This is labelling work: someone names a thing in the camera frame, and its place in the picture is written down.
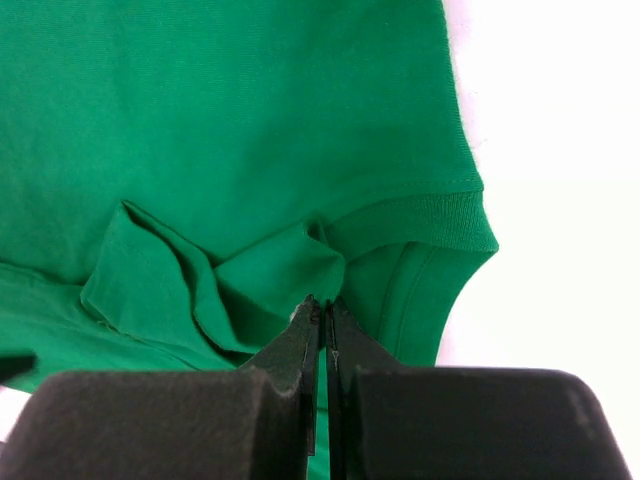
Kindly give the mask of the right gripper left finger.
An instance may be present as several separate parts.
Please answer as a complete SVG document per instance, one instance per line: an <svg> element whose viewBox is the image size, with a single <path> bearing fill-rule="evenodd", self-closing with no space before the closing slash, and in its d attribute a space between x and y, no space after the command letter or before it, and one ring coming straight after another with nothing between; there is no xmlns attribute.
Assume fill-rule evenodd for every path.
<svg viewBox="0 0 640 480"><path fill-rule="evenodd" d="M64 372L26 403L5 479L303 479L315 452L320 307L240 368Z"/></svg>

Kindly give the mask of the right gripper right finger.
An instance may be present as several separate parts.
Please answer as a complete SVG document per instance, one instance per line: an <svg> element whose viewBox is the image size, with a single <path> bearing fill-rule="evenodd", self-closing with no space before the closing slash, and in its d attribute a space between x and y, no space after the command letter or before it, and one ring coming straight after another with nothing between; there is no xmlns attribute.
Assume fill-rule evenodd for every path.
<svg viewBox="0 0 640 480"><path fill-rule="evenodd" d="M627 479L593 391L558 370L410 367L325 310L334 479Z"/></svg>

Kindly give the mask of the green t shirt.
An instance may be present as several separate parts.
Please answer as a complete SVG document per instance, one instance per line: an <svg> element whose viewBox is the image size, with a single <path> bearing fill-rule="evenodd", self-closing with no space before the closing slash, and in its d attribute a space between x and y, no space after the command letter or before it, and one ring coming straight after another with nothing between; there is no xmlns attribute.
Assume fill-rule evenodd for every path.
<svg viewBox="0 0 640 480"><path fill-rule="evenodd" d="M1 380L240 368L320 307L432 365L498 248L438 1L5 1Z"/></svg>

